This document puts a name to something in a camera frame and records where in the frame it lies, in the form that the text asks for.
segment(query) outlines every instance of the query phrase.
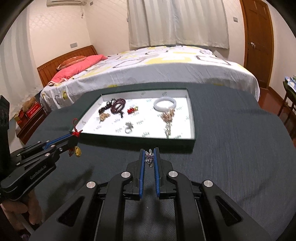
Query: black bracelet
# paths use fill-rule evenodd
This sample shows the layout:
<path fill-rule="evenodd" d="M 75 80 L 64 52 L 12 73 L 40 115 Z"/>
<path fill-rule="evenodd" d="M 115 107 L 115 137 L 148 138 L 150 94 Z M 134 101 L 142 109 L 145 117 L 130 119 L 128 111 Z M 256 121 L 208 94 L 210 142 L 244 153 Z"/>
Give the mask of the black bracelet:
<path fill-rule="evenodd" d="M 123 112 L 122 110 L 124 109 L 124 106 L 126 105 L 125 99 L 117 99 L 114 101 L 114 103 L 111 106 L 111 113 L 112 114 L 117 114 L 120 113 L 121 118 L 123 118 Z"/>
<path fill-rule="evenodd" d="M 106 106 L 99 109 L 99 114 L 103 113 L 105 110 L 111 108 L 112 104 L 114 103 L 115 99 L 112 99 L 106 103 Z"/>

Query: light switch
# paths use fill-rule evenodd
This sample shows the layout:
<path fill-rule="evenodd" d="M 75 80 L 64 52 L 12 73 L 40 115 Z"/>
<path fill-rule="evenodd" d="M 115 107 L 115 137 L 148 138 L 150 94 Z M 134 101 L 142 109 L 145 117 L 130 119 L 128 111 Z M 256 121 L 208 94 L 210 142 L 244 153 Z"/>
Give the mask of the light switch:
<path fill-rule="evenodd" d="M 71 47 L 71 48 L 75 48 L 75 47 L 77 47 L 77 46 L 78 46 L 77 43 L 70 44 L 70 47 Z"/>

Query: white curtain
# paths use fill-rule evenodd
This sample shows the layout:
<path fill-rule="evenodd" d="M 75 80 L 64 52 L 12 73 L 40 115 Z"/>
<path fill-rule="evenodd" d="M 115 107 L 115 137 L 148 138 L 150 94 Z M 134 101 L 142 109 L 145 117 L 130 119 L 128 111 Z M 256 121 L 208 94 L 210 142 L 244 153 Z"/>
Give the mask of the white curtain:
<path fill-rule="evenodd" d="M 10 102 L 9 119 L 43 89 L 31 47 L 28 11 L 22 11 L 0 44 L 0 95 Z"/>
<path fill-rule="evenodd" d="M 223 0 L 128 0 L 130 47 L 229 48 Z"/>

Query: door handle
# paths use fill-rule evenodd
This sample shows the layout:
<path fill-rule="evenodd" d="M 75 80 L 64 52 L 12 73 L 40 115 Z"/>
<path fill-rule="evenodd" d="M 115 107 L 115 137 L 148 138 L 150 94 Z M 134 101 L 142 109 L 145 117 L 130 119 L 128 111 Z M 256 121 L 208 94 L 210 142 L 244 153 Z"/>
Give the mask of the door handle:
<path fill-rule="evenodd" d="M 256 48 L 256 44 L 254 44 L 253 42 L 251 42 L 251 46 L 255 49 Z"/>

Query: white jewelry tray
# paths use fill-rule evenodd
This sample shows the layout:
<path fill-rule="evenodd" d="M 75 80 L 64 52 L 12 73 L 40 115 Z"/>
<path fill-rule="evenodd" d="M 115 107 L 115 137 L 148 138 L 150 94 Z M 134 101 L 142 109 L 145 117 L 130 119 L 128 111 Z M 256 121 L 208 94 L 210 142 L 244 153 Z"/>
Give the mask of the white jewelry tray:
<path fill-rule="evenodd" d="M 82 135 L 162 139 L 164 141 L 167 139 L 165 135 L 166 123 L 160 117 L 162 112 L 153 108 L 154 101 L 163 96 L 172 97 L 177 102 L 171 135 L 168 139 L 195 140 L 193 113 L 187 89 L 133 91 L 102 95 L 80 118 L 76 128 L 83 130 Z M 110 117 L 100 121 L 99 109 L 106 106 L 107 101 L 119 98 L 126 100 L 122 110 L 123 118 L 120 117 L 120 114 L 112 114 L 110 109 L 107 109 L 104 113 L 109 113 Z M 157 105 L 169 107 L 172 103 L 161 101 Z M 135 106 L 138 106 L 138 111 L 128 114 L 127 110 Z M 125 132 L 127 122 L 131 122 L 133 125 L 132 132 L 128 134 Z"/>

